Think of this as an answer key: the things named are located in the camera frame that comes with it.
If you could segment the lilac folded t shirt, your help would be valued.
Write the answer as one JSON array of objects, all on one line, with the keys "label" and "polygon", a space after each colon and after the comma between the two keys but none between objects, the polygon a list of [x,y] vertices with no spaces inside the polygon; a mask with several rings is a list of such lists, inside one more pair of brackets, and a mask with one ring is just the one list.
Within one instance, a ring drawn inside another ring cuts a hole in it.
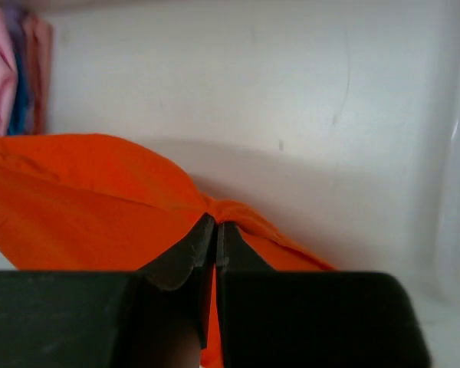
[{"label": "lilac folded t shirt", "polygon": [[34,102],[35,96],[30,86],[28,76],[28,61],[26,53],[26,35],[22,22],[25,20],[27,12],[17,5],[5,5],[2,9],[5,14],[5,22],[12,42],[14,54],[19,53],[25,68],[28,82],[29,103],[26,118],[25,134],[31,134],[34,126]]}]

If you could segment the orange t shirt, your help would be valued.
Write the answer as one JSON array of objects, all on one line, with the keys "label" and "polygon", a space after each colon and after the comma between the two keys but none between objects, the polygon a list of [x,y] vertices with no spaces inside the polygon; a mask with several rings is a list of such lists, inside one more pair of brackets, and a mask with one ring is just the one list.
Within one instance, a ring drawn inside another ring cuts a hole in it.
[{"label": "orange t shirt", "polygon": [[220,367],[215,242],[237,226],[278,271],[327,271],[253,208],[202,194],[172,161],[100,134],[0,137],[0,253],[13,271],[136,271],[182,240],[203,215],[215,222],[206,347]]}]

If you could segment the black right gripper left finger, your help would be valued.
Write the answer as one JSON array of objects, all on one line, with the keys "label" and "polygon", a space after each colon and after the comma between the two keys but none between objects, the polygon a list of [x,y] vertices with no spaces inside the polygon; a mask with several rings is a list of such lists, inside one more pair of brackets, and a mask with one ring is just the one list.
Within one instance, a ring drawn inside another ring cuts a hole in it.
[{"label": "black right gripper left finger", "polygon": [[136,271],[0,271],[0,367],[196,367],[215,222]]}]

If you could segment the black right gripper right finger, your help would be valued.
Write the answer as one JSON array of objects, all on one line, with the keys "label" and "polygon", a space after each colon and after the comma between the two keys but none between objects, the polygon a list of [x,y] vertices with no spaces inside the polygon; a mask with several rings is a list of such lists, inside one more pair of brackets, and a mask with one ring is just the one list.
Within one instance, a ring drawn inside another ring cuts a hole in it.
[{"label": "black right gripper right finger", "polygon": [[226,223],[216,284],[226,367],[432,364],[411,300],[389,274],[278,271]]}]

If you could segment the blue folded t shirt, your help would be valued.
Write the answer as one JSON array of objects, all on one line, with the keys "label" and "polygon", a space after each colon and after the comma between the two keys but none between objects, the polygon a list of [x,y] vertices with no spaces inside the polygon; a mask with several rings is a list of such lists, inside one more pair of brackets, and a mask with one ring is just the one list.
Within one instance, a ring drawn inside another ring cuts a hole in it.
[{"label": "blue folded t shirt", "polygon": [[18,71],[18,83],[16,87],[15,100],[12,107],[11,117],[7,129],[7,134],[9,136],[25,134],[26,118],[29,103],[27,75],[19,53],[15,53],[15,61]]}]

